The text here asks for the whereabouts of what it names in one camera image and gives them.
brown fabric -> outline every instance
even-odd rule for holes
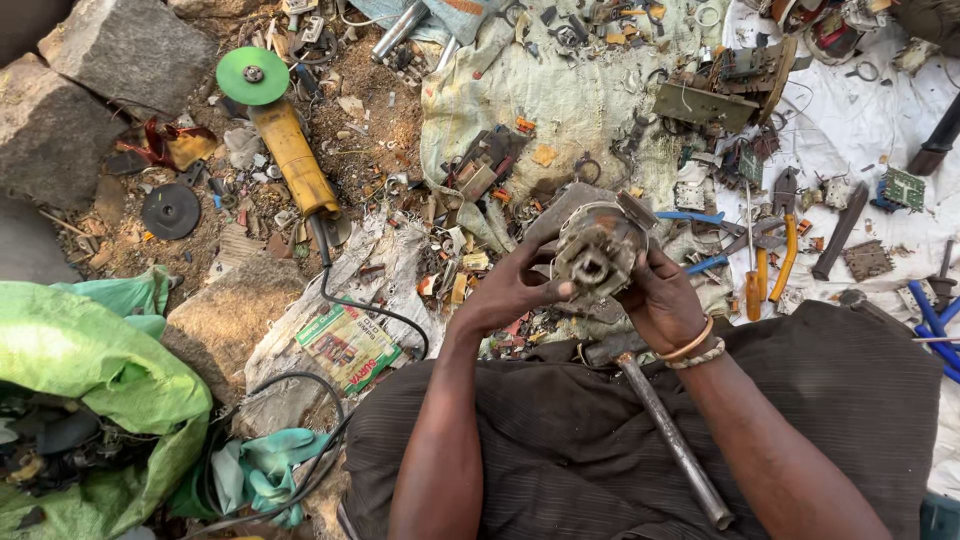
[[[940,363],[862,315],[804,303],[792,316],[722,333],[783,416],[860,489],[895,538],[919,537],[937,426]],[[478,362],[484,460],[481,538],[766,538],[677,376],[644,371],[728,506],[713,529],[630,385],[570,358]],[[405,367],[357,408],[345,500],[362,540],[387,537],[396,472],[432,363]]]

angle grinder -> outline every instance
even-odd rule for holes
[[[327,232],[331,244],[346,241],[349,219],[340,212],[333,189],[300,130],[297,110],[283,97],[290,85],[290,72],[283,60],[260,47],[234,49],[217,64],[217,84],[227,97],[248,106],[250,120],[273,154],[314,235],[318,235],[320,227]]]

green sack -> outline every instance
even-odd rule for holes
[[[146,468],[96,471],[38,499],[0,483],[0,537],[123,534],[150,516],[200,456],[212,407],[200,377],[152,337],[157,326],[163,331],[156,318],[166,304],[165,269],[53,287],[0,282],[0,298],[0,380],[80,398],[127,431],[162,435]],[[134,307],[144,315],[133,321],[149,322],[141,328],[150,334],[125,319]],[[36,505],[46,519],[15,530]]]

hammer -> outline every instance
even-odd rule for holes
[[[615,364],[627,376],[630,385],[643,402],[643,407],[653,417],[654,423],[657,425],[657,431],[660,432],[666,442],[666,447],[673,455],[673,460],[684,472],[686,480],[690,482],[693,497],[704,510],[704,513],[707,514],[707,519],[720,530],[727,528],[733,521],[733,513],[720,498],[720,494],[700,465],[700,461],[697,461],[697,457],[693,455],[690,447],[686,444],[683,434],[680,433],[680,429],[673,422],[670,413],[663,406],[657,391],[643,375],[640,364],[636,361],[636,354],[632,350],[626,352],[615,350],[616,344],[625,343],[629,339],[625,338],[623,334],[613,336],[613,338],[613,342],[609,341],[611,339],[608,337],[600,343],[587,347],[584,349],[583,356],[590,358],[589,364],[593,367]]]

rubber glove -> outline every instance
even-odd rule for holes
[[[320,453],[329,435],[307,428],[289,428],[243,443],[240,455],[268,477],[289,474],[290,467]]]
[[[240,468],[240,445],[243,441],[234,439],[224,448],[210,457],[213,465],[213,485],[217,488],[220,510],[229,514],[243,505],[243,470]]]
[[[253,496],[253,509],[261,512],[273,510],[274,508],[290,500],[297,485],[294,483],[294,476],[290,468],[286,469],[283,479],[276,486],[267,478],[263,472],[253,469],[250,472],[248,481],[256,495]],[[277,515],[273,522],[283,528],[294,528],[303,521],[303,508],[300,504],[283,510]]]

